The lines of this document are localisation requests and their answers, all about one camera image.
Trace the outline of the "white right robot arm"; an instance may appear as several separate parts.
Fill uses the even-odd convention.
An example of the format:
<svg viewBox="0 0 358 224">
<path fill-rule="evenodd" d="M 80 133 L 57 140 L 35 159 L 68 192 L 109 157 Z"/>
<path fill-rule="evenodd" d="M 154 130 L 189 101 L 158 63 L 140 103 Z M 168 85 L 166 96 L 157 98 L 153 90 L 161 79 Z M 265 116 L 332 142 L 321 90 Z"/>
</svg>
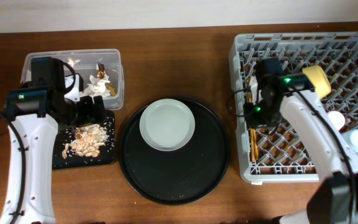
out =
<svg viewBox="0 0 358 224">
<path fill-rule="evenodd" d="M 320 186 L 300 212 L 274 223 L 358 223 L 358 154 L 329 120 L 321 104 L 331 85 L 320 66 L 288 75 L 277 58 L 255 64 L 252 102 L 243 107 L 249 128 L 276 127 L 283 120 L 296 131 L 316 169 Z"/>
</svg>

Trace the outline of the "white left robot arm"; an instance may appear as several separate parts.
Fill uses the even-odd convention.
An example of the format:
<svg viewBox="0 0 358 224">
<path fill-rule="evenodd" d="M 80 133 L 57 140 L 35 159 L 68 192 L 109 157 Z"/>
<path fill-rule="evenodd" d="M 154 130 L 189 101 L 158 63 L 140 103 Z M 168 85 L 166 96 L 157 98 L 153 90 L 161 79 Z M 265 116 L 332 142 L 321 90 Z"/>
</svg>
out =
<svg viewBox="0 0 358 224">
<path fill-rule="evenodd" d="M 31 79 L 9 92 L 0 112 L 10 136 L 11 155 L 6 201 L 0 223 L 55 223 L 52 205 L 52 159 L 61 129 L 106 119 L 100 96 L 78 93 L 79 74 L 53 58 L 30 61 Z"/>
</svg>

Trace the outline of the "yellow bowl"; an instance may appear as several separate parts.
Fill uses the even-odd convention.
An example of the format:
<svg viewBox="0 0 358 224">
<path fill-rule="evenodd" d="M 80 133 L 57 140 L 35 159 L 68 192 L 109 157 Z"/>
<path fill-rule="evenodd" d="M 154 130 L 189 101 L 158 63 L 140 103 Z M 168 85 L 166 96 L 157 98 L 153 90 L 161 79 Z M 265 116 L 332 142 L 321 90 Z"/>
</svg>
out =
<svg viewBox="0 0 358 224">
<path fill-rule="evenodd" d="M 331 93 L 331 84 L 319 65 L 313 65 L 302 69 L 309 81 L 313 84 L 315 92 L 322 99 Z"/>
</svg>

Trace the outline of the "wooden chopstick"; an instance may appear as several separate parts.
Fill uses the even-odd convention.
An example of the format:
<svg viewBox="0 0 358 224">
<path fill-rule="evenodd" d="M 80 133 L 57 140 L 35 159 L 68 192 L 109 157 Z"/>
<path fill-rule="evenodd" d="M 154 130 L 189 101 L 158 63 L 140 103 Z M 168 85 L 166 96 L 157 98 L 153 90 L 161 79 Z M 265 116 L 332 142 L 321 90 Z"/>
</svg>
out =
<svg viewBox="0 0 358 224">
<path fill-rule="evenodd" d="M 252 140 L 253 140 L 253 146 L 254 146 L 254 155 L 255 155 L 255 160 L 259 159 L 259 151 L 258 151 L 258 146 L 257 146 L 257 135 L 256 135 L 256 131 L 255 129 L 252 129 Z"/>
<path fill-rule="evenodd" d="M 252 103 L 252 95 L 251 92 L 248 93 L 248 102 Z M 252 163 L 256 162 L 256 153 L 255 153 L 255 145 L 254 145 L 254 130 L 250 128 L 250 145 L 251 145 L 251 161 Z"/>
</svg>

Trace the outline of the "pink cup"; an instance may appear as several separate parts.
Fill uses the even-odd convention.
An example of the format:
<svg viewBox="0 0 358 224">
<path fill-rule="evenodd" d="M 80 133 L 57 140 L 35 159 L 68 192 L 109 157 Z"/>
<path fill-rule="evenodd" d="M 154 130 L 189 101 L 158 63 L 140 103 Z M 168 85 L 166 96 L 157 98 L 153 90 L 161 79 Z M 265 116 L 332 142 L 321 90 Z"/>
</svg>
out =
<svg viewBox="0 0 358 224">
<path fill-rule="evenodd" d="M 329 120 L 332 122 L 332 124 L 337 130 L 340 130 L 341 128 L 344 127 L 346 119 L 342 113 L 333 110 L 333 111 L 328 111 L 327 115 Z"/>
</svg>

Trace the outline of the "grey round plate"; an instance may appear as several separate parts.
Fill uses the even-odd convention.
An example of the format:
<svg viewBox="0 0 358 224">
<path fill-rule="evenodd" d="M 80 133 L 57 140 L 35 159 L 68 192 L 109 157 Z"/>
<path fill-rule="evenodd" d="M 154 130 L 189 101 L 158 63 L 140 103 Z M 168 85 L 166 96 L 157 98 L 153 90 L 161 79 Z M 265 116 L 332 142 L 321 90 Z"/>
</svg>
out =
<svg viewBox="0 0 358 224">
<path fill-rule="evenodd" d="M 175 151 L 192 138 L 195 116 L 183 102 L 161 99 L 149 104 L 142 112 L 139 129 L 150 147 L 163 152 Z"/>
</svg>

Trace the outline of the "white tissue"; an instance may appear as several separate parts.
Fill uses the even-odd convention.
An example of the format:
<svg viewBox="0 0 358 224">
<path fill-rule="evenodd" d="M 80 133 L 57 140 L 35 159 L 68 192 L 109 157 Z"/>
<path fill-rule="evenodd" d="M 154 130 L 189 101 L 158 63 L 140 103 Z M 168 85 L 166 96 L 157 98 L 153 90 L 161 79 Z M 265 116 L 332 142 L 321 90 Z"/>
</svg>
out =
<svg viewBox="0 0 358 224">
<path fill-rule="evenodd" d="M 102 96 L 103 98 L 113 96 L 115 94 L 114 90 L 111 90 L 108 85 L 111 83 L 109 81 L 109 76 L 105 75 L 104 78 L 94 77 L 93 75 L 89 76 L 90 83 L 88 86 L 80 93 L 80 96 Z"/>
</svg>

